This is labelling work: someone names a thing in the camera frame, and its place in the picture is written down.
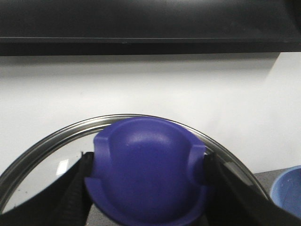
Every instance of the white wall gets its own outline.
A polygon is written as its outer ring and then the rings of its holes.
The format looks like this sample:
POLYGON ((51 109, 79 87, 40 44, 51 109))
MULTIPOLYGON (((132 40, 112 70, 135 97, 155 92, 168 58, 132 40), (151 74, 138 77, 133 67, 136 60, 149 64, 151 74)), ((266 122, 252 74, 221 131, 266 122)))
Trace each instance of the white wall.
POLYGON ((50 133, 142 113, 192 126, 252 172, 301 164, 301 53, 0 57, 0 173, 50 133))

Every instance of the metal rim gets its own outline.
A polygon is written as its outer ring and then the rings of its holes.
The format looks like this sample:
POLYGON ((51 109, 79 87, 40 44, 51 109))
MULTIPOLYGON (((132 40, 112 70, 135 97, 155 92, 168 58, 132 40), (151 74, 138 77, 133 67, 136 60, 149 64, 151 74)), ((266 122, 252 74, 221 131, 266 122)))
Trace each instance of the metal rim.
MULTIPOLYGON (((153 117, 151 115, 141 114, 116 114, 95 117, 67 126, 37 142, 22 155, 20 155, 0 176, 0 213, 2 213, 11 195, 14 193, 19 184, 24 180, 24 178, 40 162, 42 162, 57 149, 75 139, 96 133, 116 121, 139 116, 153 117)), ((255 176, 250 172, 250 170, 225 147, 223 147, 207 135, 189 126, 175 121, 172 122, 183 126, 187 130, 195 134, 198 138, 200 138, 205 143, 208 152, 216 152, 222 161, 234 162, 242 170, 244 175, 252 182, 257 192, 266 199, 270 200, 269 196, 267 195, 261 184, 258 182, 258 180, 255 178, 255 176)))

